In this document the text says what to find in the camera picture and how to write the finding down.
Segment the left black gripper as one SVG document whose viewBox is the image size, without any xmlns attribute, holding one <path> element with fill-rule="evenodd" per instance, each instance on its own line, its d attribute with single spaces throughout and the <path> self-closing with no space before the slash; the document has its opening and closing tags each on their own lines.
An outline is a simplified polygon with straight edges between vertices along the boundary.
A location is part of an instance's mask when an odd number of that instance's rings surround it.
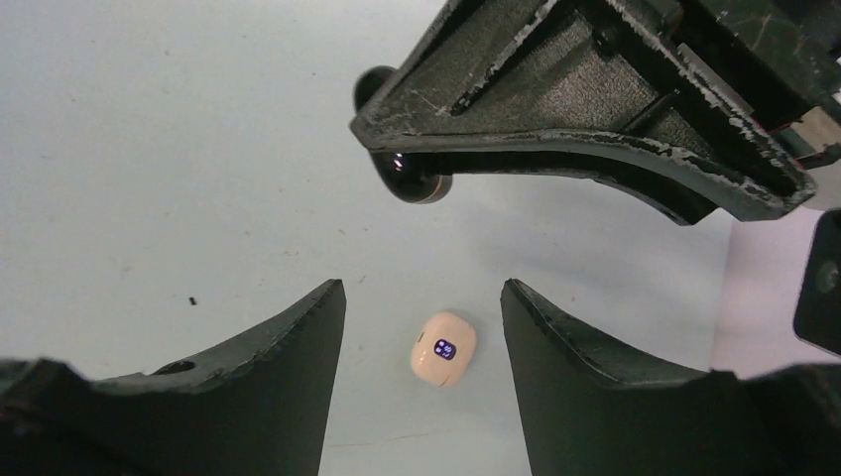
<svg viewBox="0 0 841 476">
<path fill-rule="evenodd" d="M 652 136 L 673 114 L 738 172 L 840 160 L 836 1 L 621 1 L 622 56 L 656 92 L 623 127 Z"/>
</svg>

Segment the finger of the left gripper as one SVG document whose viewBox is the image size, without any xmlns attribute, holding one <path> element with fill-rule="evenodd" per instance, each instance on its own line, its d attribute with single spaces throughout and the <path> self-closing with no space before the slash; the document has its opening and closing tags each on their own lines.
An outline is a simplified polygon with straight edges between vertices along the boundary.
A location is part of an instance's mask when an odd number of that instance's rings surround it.
<svg viewBox="0 0 841 476">
<path fill-rule="evenodd" d="M 680 226 L 717 209 L 775 220 L 815 196 L 806 170 L 727 168 L 673 114 L 624 133 L 656 92 L 621 54 L 619 2 L 448 1 L 351 131 L 433 174 L 590 179 Z"/>
</svg>

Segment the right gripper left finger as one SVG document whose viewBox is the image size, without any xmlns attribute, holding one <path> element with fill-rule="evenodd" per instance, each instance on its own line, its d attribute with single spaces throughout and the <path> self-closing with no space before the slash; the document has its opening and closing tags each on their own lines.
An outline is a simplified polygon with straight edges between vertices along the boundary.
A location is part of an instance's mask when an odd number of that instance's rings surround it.
<svg viewBox="0 0 841 476">
<path fill-rule="evenodd" d="M 329 280 L 152 374 L 1 363 L 5 475 L 315 475 L 346 311 Z"/>
</svg>

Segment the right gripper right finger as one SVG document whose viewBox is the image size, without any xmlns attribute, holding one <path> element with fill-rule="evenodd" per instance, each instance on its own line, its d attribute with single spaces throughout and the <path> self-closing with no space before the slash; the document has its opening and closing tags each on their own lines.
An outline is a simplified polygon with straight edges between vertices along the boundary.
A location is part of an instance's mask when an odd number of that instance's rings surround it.
<svg viewBox="0 0 841 476">
<path fill-rule="evenodd" d="M 510 279 L 501 311 L 536 475 L 836 475 L 840 368 L 749 379 L 637 349 Z"/>
</svg>

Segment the beige earbud charging case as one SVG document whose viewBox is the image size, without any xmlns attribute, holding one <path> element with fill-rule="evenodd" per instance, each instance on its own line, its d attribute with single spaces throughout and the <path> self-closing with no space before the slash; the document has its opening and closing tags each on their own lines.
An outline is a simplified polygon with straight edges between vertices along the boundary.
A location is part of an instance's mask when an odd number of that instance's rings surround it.
<svg viewBox="0 0 841 476">
<path fill-rule="evenodd" d="M 442 311 L 423 326 L 410 355 L 414 374 L 436 387 L 454 386 L 463 377 L 477 347 L 474 327 L 462 317 Z"/>
</svg>

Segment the black earbud charging case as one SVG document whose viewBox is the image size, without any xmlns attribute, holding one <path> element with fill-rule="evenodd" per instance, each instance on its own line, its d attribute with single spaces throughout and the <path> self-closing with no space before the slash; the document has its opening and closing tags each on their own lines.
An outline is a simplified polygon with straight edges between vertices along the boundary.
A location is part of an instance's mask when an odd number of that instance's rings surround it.
<svg viewBox="0 0 841 476">
<path fill-rule="evenodd" d="M 377 65 L 363 72 L 354 84 L 353 105 L 358 113 L 396 70 Z M 399 200 L 411 204 L 429 204 L 446 196 L 452 187 L 452 176 L 427 171 L 420 160 L 409 154 L 370 152 L 372 164 L 388 191 Z"/>
</svg>

